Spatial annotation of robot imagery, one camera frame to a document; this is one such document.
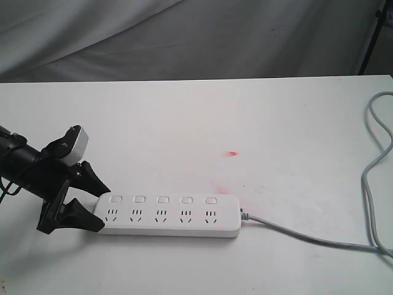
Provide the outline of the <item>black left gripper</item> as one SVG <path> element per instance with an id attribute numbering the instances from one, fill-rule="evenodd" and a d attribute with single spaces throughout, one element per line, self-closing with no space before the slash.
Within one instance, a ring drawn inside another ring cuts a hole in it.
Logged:
<path id="1" fill-rule="evenodd" d="M 36 229 L 51 234 L 56 229 L 99 232 L 104 221 L 88 211 L 76 198 L 64 203 L 70 187 L 95 197 L 110 193 L 87 161 L 67 166 L 59 159 L 40 154 L 25 171 L 26 190 L 43 200 Z"/>

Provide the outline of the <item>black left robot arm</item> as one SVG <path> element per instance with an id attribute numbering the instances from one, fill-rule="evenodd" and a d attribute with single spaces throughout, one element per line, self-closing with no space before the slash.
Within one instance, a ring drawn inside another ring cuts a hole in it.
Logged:
<path id="1" fill-rule="evenodd" d="M 88 135 L 80 125 L 41 151 L 28 145 L 24 136 L 1 128 L 1 197 L 15 196 L 22 189 L 43 200 L 37 230 L 51 234 L 56 229 L 82 229 L 99 232 L 104 221 L 89 212 L 77 199 L 64 203 L 69 188 L 95 197 L 109 188 L 84 161 Z"/>

